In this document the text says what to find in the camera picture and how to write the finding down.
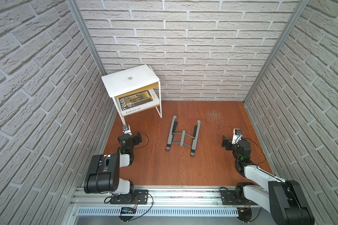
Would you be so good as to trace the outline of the silver laptop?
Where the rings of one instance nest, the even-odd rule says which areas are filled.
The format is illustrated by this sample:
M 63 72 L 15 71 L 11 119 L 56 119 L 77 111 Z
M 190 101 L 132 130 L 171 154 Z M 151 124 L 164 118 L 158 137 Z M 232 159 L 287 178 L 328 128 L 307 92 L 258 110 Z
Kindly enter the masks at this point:
M 137 90 L 159 82 L 159 77 L 148 65 L 141 65 L 101 77 L 110 97 Z

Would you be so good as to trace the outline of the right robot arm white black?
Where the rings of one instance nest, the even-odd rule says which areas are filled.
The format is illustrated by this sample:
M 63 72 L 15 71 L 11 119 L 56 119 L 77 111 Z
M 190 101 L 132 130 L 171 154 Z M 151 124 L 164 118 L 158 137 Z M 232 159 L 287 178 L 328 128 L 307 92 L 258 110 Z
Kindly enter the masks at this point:
M 236 185 L 234 198 L 240 204 L 254 202 L 267 212 L 278 225 L 313 225 L 314 215 L 301 185 L 279 178 L 251 161 L 251 144 L 241 135 L 223 137 L 222 147 L 234 156 L 236 171 L 250 182 Z

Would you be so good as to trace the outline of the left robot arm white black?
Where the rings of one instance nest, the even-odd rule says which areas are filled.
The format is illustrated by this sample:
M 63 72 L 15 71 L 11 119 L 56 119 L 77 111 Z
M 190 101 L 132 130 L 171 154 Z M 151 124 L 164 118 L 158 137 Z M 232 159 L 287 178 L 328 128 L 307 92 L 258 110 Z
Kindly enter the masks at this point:
M 120 168 L 132 165 L 134 147 L 142 142 L 140 132 L 136 136 L 130 133 L 118 138 L 120 146 L 116 153 L 94 155 L 90 161 L 84 179 L 84 191 L 87 194 L 110 192 L 114 195 L 134 195 L 132 181 L 120 178 Z

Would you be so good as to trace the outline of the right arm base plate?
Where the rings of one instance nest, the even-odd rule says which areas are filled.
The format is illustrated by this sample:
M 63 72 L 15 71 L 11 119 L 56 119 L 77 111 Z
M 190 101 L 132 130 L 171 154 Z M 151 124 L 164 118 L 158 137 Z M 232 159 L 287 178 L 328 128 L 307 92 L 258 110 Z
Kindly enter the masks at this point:
M 249 204 L 249 200 L 237 197 L 235 190 L 220 189 L 222 205 L 245 206 Z

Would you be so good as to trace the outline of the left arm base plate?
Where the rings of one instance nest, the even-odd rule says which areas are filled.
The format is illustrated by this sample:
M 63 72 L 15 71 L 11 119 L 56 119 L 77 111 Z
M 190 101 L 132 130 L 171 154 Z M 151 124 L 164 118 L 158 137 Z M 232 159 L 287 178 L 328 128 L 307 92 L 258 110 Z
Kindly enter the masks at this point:
M 148 189 L 136 189 L 133 193 L 113 196 L 109 203 L 121 205 L 146 205 L 149 197 L 148 193 Z

